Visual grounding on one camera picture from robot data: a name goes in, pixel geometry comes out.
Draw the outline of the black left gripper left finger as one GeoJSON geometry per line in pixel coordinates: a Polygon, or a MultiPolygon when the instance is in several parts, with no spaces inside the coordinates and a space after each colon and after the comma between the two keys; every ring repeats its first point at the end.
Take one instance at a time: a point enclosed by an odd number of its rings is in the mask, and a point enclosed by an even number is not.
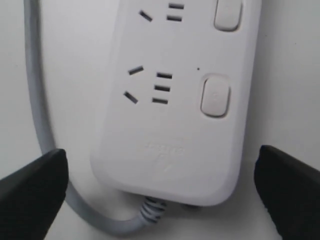
{"type": "Polygon", "coordinates": [[[0,181],[0,238],[43,240],[67,195],[66,151],[54,149],[0,181]]]}

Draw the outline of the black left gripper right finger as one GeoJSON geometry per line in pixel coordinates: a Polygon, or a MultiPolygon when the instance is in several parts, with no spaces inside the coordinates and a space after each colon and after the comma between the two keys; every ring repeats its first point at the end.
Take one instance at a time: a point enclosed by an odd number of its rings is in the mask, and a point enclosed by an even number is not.
{"type": "Polygon", "coordinates": [[[262,145],[253,182],[283,240],[320,238],[319,170],[272,145],[262,145]]]}

